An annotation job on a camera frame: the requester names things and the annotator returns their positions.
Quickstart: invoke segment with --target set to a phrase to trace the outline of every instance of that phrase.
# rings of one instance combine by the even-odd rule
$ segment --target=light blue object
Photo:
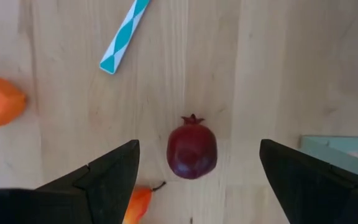
[[[134,35],[136,27],[142,18],[149,1],[150,0],[134,1],[116,36],[113,38],[106,53],[104,53],[104,56],[100,61],[100,69],[111,75],[117,71],[118,65],[125,54],[128,44]]]
[[[358,137],[302,136],[301,152],[358,174]]]

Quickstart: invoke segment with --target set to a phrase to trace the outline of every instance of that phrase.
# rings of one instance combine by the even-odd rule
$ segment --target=pomegranate
[[[171,170],[179,177],[197,179],[211,172],[218,159],[216,138],[203,118],[192,114],[182,117],[183,126],[172,131],[168,139],[167,160]]]

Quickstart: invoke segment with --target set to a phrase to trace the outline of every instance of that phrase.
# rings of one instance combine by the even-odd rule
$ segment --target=wooden surface
[[[140,139],[142,223],[286,223],[258,157],[272,138],[358,136],[357,0],[151,0],[115,76],[98,68],[132,2],[0,0],[0,76],[29,97],[0,128],[0,187],[37,187]],[[175,177],[180,116],[217,135],[217,168]]]

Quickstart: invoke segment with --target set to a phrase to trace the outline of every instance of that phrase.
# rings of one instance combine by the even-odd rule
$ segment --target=pear stem
[[[160,190],[165,184],[167,184],[165,181],[162,182],[161,185],[159,185],[158,187],[153,188],[153,189],[152,189],[152,192],[156,192],[156,191]]]

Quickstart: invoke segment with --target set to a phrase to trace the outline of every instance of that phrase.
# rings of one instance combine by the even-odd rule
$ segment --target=light wood grain
[[[40,186],[136,138],[138,183],[168,181],[142,223],[286,223],[259,142],[358,136],[358,0],[151,0],[110,76],[98,63],[131,4],[0,0],[0,77],[29,100],[0,128],[0,187]],[[195,181],[165,161],[191,113],[219,145]]]

